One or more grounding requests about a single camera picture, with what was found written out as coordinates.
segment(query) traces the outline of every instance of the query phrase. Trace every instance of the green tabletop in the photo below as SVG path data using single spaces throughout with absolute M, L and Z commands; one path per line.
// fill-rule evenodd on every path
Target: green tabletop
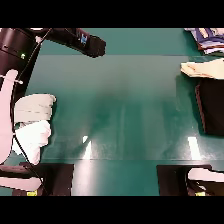
M 223 139 L 202 131 L 197 80 L 180 72 L 181 62 L 214 57 L 200 56 L 183 29 L 87 30 L 105 39 L 107 55 L 46 41 L 26 93 L 57 98 L 41 161 L 75 164 L 72 195 L 158 195 L 158 164 L 224 170 Z M 6 164 L 21 160 L 12 153 Z

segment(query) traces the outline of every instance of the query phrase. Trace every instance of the glossy table surface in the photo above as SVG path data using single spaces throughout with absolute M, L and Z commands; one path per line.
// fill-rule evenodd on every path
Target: glossy table surface
M 87 30 L 106 40 L 107 55 L 46 42 L 27 89 L 57 98 L 41 161 L 75 164 L 72 195 L 159 195 L 158 164 L 224 170 L 224 140 L 202 131 L 198 80 L 180 72 L 214 57 L 200 56 L 183 29 Z M 12 153 L 6 164 L 22 160 Z

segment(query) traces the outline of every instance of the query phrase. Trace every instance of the white cloth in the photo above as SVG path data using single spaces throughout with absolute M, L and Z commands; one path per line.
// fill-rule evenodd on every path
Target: white cloth
M 23 150 L 27 154 L 29 161 L 34 165 L 40 162 L 40 147 L 48 144 L 50 135 L 50 124 L 44 120 L 16 130 L 16 136 Z M 12 150 L 17 155 L 22 153 L 15 139 L 13 139 Z
M 50 94 L 33 94 L 19 99 L 15 104 L 14 122 L 30 123 L 50 120 L 56 97 Z
M 224 79 L 224 58 L 203 63 L 181 63 L 181 71 L 190 77 Z

